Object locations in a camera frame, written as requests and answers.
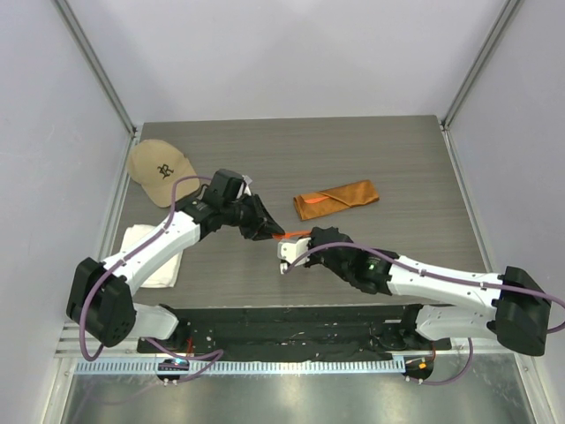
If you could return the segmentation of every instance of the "orange cloth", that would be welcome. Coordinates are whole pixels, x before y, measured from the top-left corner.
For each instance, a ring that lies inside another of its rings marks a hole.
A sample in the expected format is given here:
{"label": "orange cloth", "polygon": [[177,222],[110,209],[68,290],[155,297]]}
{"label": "orange cloth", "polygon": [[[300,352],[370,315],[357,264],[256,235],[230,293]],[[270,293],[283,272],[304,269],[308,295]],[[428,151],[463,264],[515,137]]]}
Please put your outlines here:
{"label": "orange cloth", "polygon": [[294,207],[300,219],[305,221],[347,208],[368,205],[378,199],[379,194],[373,183],[366,179],[320,192],[300,194],[294,198]]}

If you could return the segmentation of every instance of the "gray tabletop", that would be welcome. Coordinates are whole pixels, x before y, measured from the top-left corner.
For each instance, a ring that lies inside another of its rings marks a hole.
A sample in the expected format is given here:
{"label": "gray tabletop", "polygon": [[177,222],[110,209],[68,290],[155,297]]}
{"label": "gray tabletop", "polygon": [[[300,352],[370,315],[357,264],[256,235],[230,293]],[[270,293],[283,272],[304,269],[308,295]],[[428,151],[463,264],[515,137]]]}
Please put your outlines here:
{"label": "gray tabletop", "polygon": [[[438,266],[484,270],[436,117],[265,119],[145,124],[141,139],[178,147],[200,175],[249,175],[286,231],[336,226],[355,241]],[[301,222],[292,198],[371,179],[380,200]],[[157,225],[167,214],[131,182],[118,225]],[[319,267],[279,274],[276,243],[211,234],[183,254],[177,284],[140,289],[135,301],[171,307],[404,304],[415,299],[352,289]]]}

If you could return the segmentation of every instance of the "cap brim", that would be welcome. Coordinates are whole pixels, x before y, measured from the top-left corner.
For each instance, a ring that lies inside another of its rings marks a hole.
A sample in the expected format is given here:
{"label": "cap brim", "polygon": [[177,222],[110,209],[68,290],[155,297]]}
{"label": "cap brim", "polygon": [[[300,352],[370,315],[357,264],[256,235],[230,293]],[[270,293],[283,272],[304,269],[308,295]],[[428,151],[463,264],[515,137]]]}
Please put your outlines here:
{"label": "cap brim", "polygon": [[[192,166],[188,166],[185,172],[180,175],[175,175],[171,181],[163,185],[143,185],[143,190],[149,196],[149,199],[160,208],[166,208],[170,206],[172,201],[172,190],[175,181],[184,177],[194,177],[194,169]],[[177,185],[177,194],[175,196],[175,201],[194,193],[200,187],[200,180],[197,178],[187,179]]]}

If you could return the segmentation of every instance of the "orange wire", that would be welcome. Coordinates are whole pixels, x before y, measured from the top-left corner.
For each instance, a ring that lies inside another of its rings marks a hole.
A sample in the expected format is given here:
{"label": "orange wire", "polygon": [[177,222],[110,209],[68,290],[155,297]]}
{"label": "orange wire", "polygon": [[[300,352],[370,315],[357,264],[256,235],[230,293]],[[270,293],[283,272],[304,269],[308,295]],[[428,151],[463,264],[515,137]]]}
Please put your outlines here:
{"label": "orange wire", "polygon": [[295,231],[295,232],[287,232],[285,234],[273,234],[273,239],[282,240],[282,239],[290,239],[292,237],[302,237],[302,236],[309,236],[309,231]]}

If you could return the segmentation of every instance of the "white backdrop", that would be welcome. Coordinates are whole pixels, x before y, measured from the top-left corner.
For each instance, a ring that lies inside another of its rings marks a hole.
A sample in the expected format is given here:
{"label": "white backdrop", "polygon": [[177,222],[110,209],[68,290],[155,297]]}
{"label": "white backdrop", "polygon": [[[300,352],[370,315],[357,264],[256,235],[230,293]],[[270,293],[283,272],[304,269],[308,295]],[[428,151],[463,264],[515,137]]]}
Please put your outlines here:
{"label": "white backdrop", "polygon": [[[526,269],[565,299],[565,3],[526,1],[452,133],[493,265]],[[565,313],[552,307],[552,324]],[[542,375],[565,422],[565,332],[547,336]]]}
{"label": "white backdrop", "polygon": [[37,424],[128,136],[51,2],[0,12],[0,421]]}
{"label": "white backdrop", "polygon": [[503,0],[70,0],[132,119],[447,112]]}

